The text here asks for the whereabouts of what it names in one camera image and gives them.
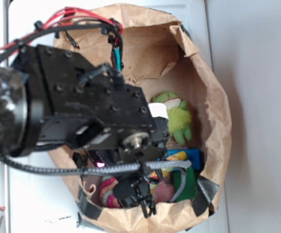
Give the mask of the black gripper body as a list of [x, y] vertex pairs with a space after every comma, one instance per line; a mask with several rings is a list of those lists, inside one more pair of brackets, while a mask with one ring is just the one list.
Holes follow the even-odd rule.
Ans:
[[94, 165], [105, 165], [101, 168], [101, 174], [133, 173], [146, 162], [163, 159], [167, 153], [166, 143], [169, 139], [168, 119], [155, 117], [153, 120], [156, 126], [153, 132], [135, 133], [124, 139], [118, 149], [89, 151]]

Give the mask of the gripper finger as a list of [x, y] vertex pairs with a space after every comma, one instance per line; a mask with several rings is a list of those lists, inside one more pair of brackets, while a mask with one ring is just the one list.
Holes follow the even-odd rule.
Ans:
[[148, 104], [150, 114], [153, 118], [162, 117], [168, 119], [167, 107], [163, 103], [150, 103]]
[[145, 218], [157, 213], [149, 184], [138, 175], [130, 175], [119, 180], [113, 188], [113, 194], [119, 205], [124, 209], [140, 206]]

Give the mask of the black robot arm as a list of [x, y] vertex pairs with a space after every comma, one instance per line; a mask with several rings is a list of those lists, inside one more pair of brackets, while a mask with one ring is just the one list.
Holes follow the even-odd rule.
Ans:
[[[97, 67], [82, 55], [47, 46], [24, 46], [10, 68], [0, 67], [0, 161], [42, 175], [113, 175], [124, 208], [140, 206], [145, 217], [156, 205], [149, 174], [166, 154], [167, 113], [154, 114], [141, 88], [124, 82], [110, 64]], [[38, 168], [12, 161], [63, 145], [99, 151], [105, 168]]]

